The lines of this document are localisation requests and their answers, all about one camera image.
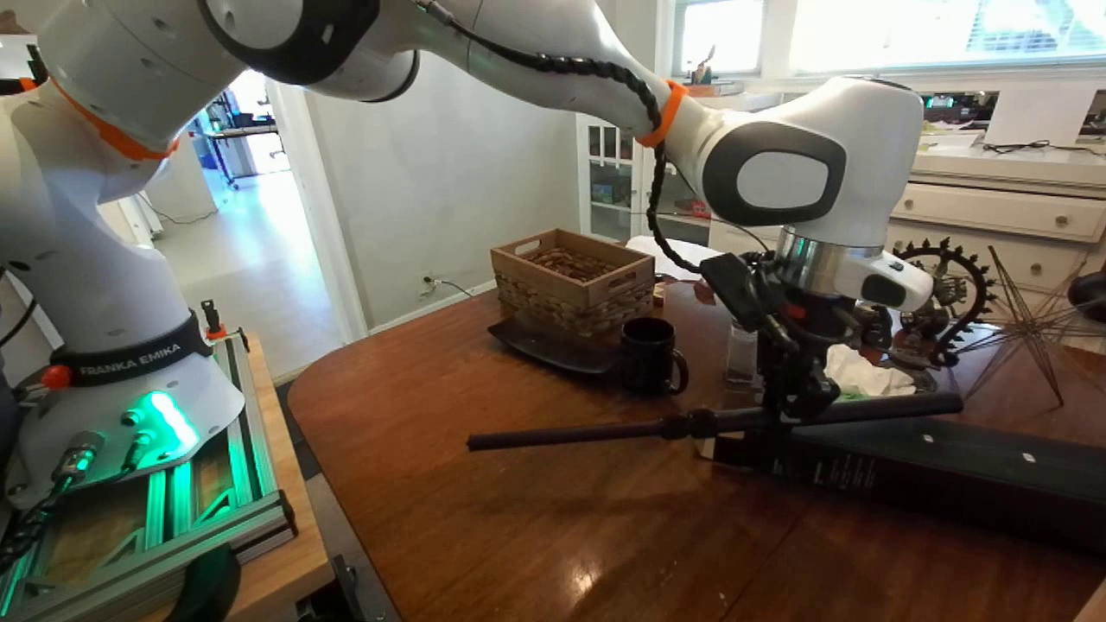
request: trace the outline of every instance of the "window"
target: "window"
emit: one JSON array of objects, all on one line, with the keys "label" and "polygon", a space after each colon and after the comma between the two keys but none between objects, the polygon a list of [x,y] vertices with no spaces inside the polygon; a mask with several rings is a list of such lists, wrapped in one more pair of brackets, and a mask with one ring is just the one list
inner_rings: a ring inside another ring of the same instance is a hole
[{"label": "window", "polygon": [[1106,62],[1106,0],[800,0],[792,64]]},{"label": "window", "polygon": [[674,73],[759,73],[765,0],[678,0]]}]

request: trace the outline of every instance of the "wicker basket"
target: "wicker basket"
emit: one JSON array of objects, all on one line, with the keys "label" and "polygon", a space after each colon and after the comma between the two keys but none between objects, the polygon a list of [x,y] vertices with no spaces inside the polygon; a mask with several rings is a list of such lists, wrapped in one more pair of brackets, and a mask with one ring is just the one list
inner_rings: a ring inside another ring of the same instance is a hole
[{"label": "wicker basket", "polygon": [[564,229],[490,247],[490,270],[504,316],[568,343],[615,343],[655,300],[655,255]]}]

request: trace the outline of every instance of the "robotic arm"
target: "robotic arm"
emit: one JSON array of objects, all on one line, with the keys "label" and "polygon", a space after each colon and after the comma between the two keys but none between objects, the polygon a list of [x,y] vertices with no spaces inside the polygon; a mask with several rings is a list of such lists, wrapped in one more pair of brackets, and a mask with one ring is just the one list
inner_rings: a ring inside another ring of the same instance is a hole
[{"label": "robotic arm", "polygon": [[[903,311],[931,294],[931,276],[881,252],[922,125],[919,100],[896,87],[842,79],[767,112],[719,112],[631,57],[592,0],[35,0],[35,11],[53,79],[4,100],[0,259],[67,350],[10,460],[15,509],[49,496],[73,452],[94,456],[80,487],[149,473],[242,410],[168,263],[120,247],[94,213],[142,191],[242,64],[375,103],[401,98],[418,50],[435,50],[511,98],[640,133],[733,225],[792,225],[789,286]],[[727,304],[759,313],[744,291]]]}]

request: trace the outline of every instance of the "gear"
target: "gear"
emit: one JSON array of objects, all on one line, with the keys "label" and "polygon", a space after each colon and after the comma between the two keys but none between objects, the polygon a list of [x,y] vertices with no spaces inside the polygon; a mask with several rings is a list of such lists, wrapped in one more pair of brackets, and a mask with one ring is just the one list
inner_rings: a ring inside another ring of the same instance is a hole
[{"label": "gear", "polygon": [[892,356],[912,366],[954,366],[957,338],[996,300],[989,266],[961,245],[952,245],[952,237],[939,237],[936,245],[931,237],[919,245],[896,245],[896,255],[934,276],[934,297],[903,316]]}]

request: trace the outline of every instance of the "wooden table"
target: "wooden table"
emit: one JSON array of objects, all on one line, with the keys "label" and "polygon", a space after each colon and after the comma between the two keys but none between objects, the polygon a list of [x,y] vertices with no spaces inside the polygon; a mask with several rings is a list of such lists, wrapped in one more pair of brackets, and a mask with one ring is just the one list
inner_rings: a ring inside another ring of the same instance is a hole
[{"label": "wooden table", "polygon": [[[1071,550],[714,466],[692,442],[468,452],[473,432],[655,422],[727,403],[727,313],[670,286],[680,397],[631,397],[487,338],[473,297],[318,358],[291,389],[321,471],[406,619],[1071,619],[1106,562]],[[1103,388],[1063,356],[1066,410],[1025,366],[965,422],[1106,444]]]}]

